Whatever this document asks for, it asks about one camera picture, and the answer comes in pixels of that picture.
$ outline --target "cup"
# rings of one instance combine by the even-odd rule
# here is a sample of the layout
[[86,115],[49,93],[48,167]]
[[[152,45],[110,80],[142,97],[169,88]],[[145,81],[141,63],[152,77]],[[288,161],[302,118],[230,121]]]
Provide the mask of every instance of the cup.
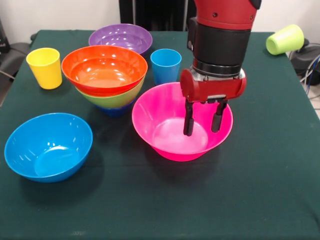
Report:
[[60,53],[50,47],[33,50],[26,56],[26,62],[41,88],[50,90],[62,83]]
[[279,55],[301,49],[304,42],[304,32],[299,26],[291,24],[269,36],[266,40],[266,49],[272,55]]
[[154,51],[150,59],[155,85],[177,81],[182,59],[180,53],[164,48]]

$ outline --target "dark green tablecloth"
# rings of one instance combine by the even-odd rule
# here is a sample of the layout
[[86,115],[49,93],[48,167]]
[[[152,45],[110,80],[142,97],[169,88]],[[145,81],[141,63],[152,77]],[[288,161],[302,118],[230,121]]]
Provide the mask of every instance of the dark green tablecloth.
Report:
[[[42,30],[32,48],[56,48],[62,59],[90,33]],[[51,112],[85,119],[94,143],[85,166],[54,184],[24,179],[0,157],[0,239],[319,239],[319,119],[287,57],[265,50],[269,34],[251,35],[230,136],[185,163],[160,157],[130,113],[106,117],[66,79],[42,90],[24,62],[0,108],[0,150],[20,124]],[[186,32],[152,35],[151,51],[172,48],[182,68],[191,64]],[[149,70],[143,91],[153,85]]]

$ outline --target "dark blue bowl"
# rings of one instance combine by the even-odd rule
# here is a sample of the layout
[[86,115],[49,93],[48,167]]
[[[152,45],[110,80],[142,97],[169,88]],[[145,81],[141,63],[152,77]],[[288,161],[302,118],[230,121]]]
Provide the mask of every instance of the dark blue bowl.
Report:
[[115,107],[115,108],[105,108],[105,107],[101,107],[101,106],[97,106],[97,105],[95,105],[95,106],[110,117],[118,117],[118,116],[122,116],[125,113],[127,113],[131,109],[134,102],[135,102],[135,99],[132,100],[127,105],[124,105],[122,107]]
[[17,174],[36,182],[54,183],[79,170],[92,143],[92,130],[82,118],[49,113],[20,125],[8,138],[4,157]]

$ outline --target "green bowl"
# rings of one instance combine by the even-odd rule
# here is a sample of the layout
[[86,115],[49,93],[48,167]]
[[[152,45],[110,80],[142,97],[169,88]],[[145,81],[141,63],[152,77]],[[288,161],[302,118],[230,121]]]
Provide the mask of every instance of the green bowl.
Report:
[[89,100],[89,102],[102,107],[102,108],[120,108],[124,105],[129,104],[133,99],[136,98],[136,96],[138,95],[138,93],[140,92],[142,85],[144,84],[145,81],[145,77],[143,77],[143,79],[139,82],[138,85],[136,85],[135,87],[131,88],[130,90],[121,93],[119,95],[115,95],[115,96],[92,96],[92,95],[88,95],[82,91],[80,91],[79,89],[77,89],[79,91],[79,93],[81,93],[86,99]]

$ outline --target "bowl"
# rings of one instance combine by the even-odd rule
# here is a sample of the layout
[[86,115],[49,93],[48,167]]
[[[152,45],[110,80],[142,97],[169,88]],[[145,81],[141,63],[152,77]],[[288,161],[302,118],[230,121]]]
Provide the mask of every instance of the bowl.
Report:
[[129,104],[133,99],[135,99],[140,92],[145,79],[143,79],[139,84],[129,91],[115,95],[115,96],[92,96],[79,91],[89,102],[93,103],[102,108],[120,108],[124,105]]
[[61,68],[81,92],[106,97],[136,86],[146,75],[148,64],[140,54],[124,47],[96,45],[69,53]]
[[90,126],[68,113],[49,113],[20,125],[4,147],[7,165],[36,182],[63,181],[84,164],[93,143]]
[[89,37],[89,46],[112,45],[124,47],[143,54],[152,45],[153,39],[141,26],[121,23],[102,27]]
[[103,113],[105,113],[109,117],[119,117],[126,114],[134,104],[135,100],[132,100],[129,104],[124,105],[122,107],[114,107],[114,108],[105,108],[101,106],[97,106]]
[[212,132],[212,119],[218,104],[196,102],[193,104],[193,133],[185,136],[185,103],[180,83],[170,82],[147,90],[132,109],[132,122],[138,135],[161,156],[172,161],[199,158],[220,145],[233,126],[233,114],[227,106],[220,130]]

